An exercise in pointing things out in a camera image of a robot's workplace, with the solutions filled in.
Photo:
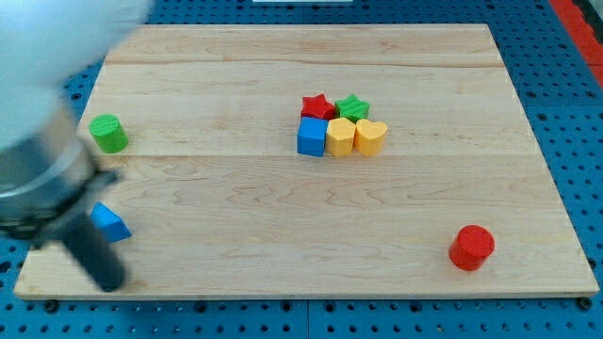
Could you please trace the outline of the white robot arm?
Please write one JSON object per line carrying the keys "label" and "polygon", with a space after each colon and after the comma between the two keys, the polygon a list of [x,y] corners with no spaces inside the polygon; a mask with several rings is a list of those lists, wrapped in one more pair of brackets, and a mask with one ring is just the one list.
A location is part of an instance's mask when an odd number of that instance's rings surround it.
{"label": "white robot arm", "polygon": [[145,22],[151,0],[1,4],[1,230],[37,234],[96,174],[62,86]]}

